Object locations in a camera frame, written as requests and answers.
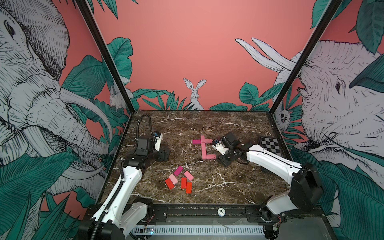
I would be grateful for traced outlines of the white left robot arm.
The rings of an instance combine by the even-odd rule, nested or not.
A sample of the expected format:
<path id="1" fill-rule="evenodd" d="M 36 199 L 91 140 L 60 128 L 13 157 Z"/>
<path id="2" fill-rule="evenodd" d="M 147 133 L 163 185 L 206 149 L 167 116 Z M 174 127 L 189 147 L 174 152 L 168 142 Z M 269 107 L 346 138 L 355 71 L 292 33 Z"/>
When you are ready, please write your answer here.
<path id="1" fill-rule="evenodd" d="M 154 161 L 169 159 L 170 149 L 161 146 L 162 139 L 160 132 L 137 138 L 133 153 L 121 159 L 120 178 L 100 208 L 81 223 L 77 240 L 125 240 L 139 222 L 154 216 L 150 199 L 139 200 L 129 209 L 126 205 L 145 170 Z"/>

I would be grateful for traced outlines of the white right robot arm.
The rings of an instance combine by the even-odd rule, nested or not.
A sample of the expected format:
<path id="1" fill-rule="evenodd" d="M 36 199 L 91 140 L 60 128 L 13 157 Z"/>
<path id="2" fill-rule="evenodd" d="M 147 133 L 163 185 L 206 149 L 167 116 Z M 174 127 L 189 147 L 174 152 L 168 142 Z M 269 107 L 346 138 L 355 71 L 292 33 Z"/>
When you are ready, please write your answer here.
<path id="1" fill-rule="evenodd" d="M 261 205 L 259 214 L 266 223 L 287 211 L 310 212 L 325 193 L 319 172 L 312 164 L 287 160 L 252 142 L 241 143 L 231 132 L 213 140 L 212 146 L 220 153 L 218 161 L 225 167 L 235 160 L 246 160 L 267 169 L 289 185 L 288 191 L 270 197 Z"/>

